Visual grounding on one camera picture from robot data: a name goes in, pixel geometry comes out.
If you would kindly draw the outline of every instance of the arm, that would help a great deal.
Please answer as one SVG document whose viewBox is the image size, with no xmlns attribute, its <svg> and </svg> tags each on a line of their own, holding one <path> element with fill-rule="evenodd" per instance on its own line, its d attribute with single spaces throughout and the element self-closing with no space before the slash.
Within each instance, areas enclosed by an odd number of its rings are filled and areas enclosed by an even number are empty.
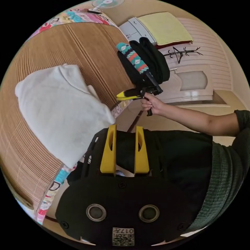
<svg viewBox="0 0 250 250">
<path fill-rule="evenodd" d="M 237 136 L 240 132 L 235 113 L 213 116 L 195 110 L 167 105 L 148 93 L 145 93 L 145 97 L 148 98 L 148 101 L 142 99 L 144 110 L 151 108 L 153 114 L 176 121 L 196 132 L 212 136 Z"/>
</svg>

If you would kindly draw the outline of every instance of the yellow towel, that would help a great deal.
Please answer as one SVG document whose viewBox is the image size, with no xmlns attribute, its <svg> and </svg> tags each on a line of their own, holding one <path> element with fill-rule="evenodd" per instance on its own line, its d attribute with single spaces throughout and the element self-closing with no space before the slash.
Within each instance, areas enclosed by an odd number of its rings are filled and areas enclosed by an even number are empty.
<svg viewBox="0 0 250 250">
<path fill-rule="evenodd" d="M 156 39 L 157 45 L 193 41 L 181 22 L 169 12 L 150 14 L 138 17 L 138 19 Z"/>
</svg>

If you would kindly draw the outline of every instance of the coat rack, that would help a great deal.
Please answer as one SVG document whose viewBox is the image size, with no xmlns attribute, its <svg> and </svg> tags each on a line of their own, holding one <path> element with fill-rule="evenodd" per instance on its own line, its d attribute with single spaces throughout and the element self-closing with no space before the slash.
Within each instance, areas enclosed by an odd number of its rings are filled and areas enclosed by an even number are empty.
<svg viewBox="0 0 250 250">
<path fill-rule="evenodd" d="M 178 63 L 180 63 L 181 58 L 183 57 L 184 54 L 188 55 L 188 56 L 189 56 L 189 53 L 197 53 L 199 55 L 203 55 L 203 54 L 201 54 L 200 52 L 197 51 L 199 48 L 200 47 L 198 47 L 197 49 L 193 49 L 193 50 L 186 50 L 186 47 L 185 47 L 185 48 L 183 48 L 183 51 L 179 51 L 175 47 L 173 47 L 174 52 L 170 52 L 170 50 L 169 50 L 168 54 L 165 54 L 164 56 L 168 56 L 169 55 L 171 58 L 173 58 L 172 56 L 175 55 L 176 58 L 177 58 Z"/>
</svg>

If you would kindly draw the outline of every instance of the qr code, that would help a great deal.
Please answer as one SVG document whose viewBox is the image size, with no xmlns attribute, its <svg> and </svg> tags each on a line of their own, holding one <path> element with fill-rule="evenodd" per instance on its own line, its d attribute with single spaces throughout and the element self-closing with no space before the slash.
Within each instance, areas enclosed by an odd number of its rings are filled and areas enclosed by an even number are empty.
<svg viewBox="0 0 250 250">
<path fill-rule="evenodd" d="M 112 244 L 113 246 L 134 246 L 134 229 L 113 227 Z"/>
</svg>

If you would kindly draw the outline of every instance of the white cloth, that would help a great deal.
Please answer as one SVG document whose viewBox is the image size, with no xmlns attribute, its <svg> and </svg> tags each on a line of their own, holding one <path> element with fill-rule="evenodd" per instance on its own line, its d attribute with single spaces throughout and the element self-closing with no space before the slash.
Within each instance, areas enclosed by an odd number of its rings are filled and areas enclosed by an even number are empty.
<svg viewBox="0 0 250 250">
<path fill-rule="evenodd" d="M 68 168 L 81 159 L 97 132 L 115 123 L 77 65 L 33 72 L 17 84 L 15 94 L 31 131 Z"/>
</svg>

